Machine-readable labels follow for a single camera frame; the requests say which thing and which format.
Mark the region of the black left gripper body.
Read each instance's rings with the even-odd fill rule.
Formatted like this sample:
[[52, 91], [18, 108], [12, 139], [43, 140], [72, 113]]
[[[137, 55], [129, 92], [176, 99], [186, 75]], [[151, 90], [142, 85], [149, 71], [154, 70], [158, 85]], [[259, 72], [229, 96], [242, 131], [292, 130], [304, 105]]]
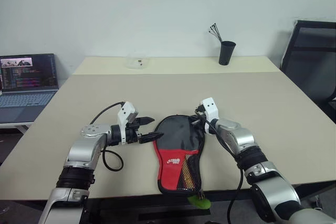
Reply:
[[126, 143], [131, 144], [138, 141], [138, 129], [140, 127], [140, 119], [135, 118], [132, 123], [127, 123], [125, 127]]

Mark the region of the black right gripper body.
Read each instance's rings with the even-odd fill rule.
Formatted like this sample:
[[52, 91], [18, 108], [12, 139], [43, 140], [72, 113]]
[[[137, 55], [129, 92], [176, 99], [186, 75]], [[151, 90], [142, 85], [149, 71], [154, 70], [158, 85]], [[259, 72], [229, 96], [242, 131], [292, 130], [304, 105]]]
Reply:
[[195, 114], [204, 122], [204, 130], [209, 130], [208, 119], [208, 105], [199, 105], [195, 109]]

